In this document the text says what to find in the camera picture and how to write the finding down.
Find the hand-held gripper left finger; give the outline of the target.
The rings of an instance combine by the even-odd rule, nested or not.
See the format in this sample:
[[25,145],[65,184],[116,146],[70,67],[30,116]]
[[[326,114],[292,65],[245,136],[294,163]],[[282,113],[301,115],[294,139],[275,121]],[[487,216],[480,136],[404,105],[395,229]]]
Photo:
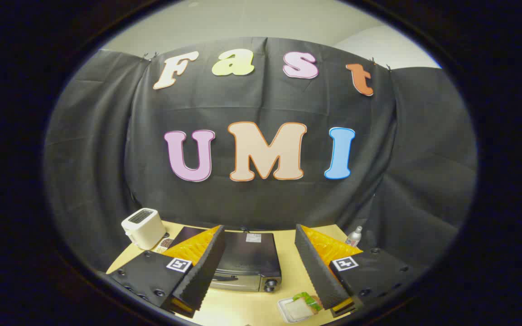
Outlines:
[[192,318],[202,305],[224,250],[225,227],[218,225],[164,253],[145,250],[108,276],[143,301]]

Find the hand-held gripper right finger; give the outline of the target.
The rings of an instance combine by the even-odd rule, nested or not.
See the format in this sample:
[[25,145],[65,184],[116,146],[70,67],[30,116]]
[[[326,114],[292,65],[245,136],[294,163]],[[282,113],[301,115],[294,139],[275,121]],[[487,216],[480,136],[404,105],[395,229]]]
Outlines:
[[385,250],[361,250],[301,224],[295,245],[317,296],[334,317],[379,305],[415,279],[412,265]]

